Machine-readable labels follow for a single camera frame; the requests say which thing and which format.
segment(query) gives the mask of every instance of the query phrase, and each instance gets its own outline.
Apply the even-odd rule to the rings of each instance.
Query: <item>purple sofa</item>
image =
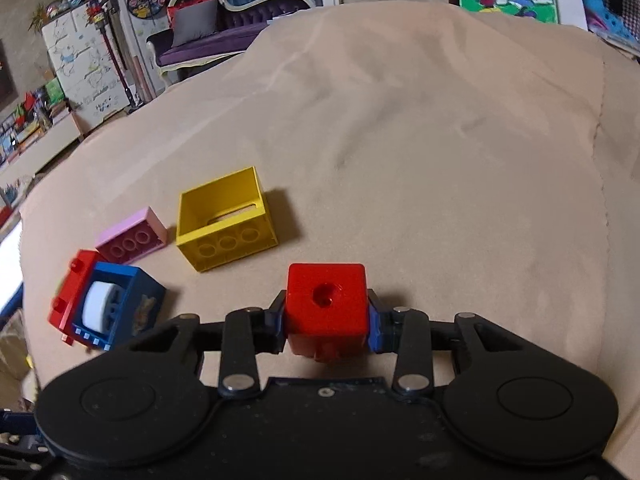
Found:
[[[171,0],[170,6],[188,0]],[[218,0],[217,32],[173,48],[174,32],[169,28],[147,38],[156,70],[167,86],[168,72],[180,68],[202,66],[244,52],[267,27],[267,20],[314,7],[313,0],[255,0],[236,7],[227,0]]]

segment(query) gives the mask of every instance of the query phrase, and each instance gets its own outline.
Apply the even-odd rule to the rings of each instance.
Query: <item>blue box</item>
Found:
[[[95,332],[82,324],[82,308],[93,282],[115,283],[124,289],[113,324],[106,334]],[[156,323],[166,289],[138,267],[98,262],[89,276],[80,297],[72,326],[76,339],[84,339],[92,346],[109,350],[129,341]]]

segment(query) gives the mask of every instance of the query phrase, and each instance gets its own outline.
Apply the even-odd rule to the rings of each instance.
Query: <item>beige cloth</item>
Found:
[[[222,320],[268,306],[291,262],[361,262],[392,305],[475,311],[599,372],[620,400],[609,457],[640,477],[639,87],[638,66],[595,36],[502,14],[380,2],[278,20],[241,57],[91,136],[28,198],[42,383],[88,358],[46,321],[74,253],[147,205],[175,224],[181,191],[254,165],[280,245],[203,274],[174,245],[144,258],[172,290],[166,316]],[[262,377],[392,365],[258,358]],[[217,367],[208,357],[205,383]]]
[[[18,310],[0,330],[0,406],[14,411],[24,409],[22,380],[31,368],[27,362],[22,312]]]

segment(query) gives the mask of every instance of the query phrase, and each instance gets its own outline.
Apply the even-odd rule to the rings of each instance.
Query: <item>yellow box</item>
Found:
[[[175,243],[198,272],[276,246],[255,168],[182,193]]]

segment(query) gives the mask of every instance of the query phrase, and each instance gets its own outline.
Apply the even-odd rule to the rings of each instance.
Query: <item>pink block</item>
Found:
[[[166,228],[150,207],[103,232],[95,249],[112,264],[130,264],[166,245]]]

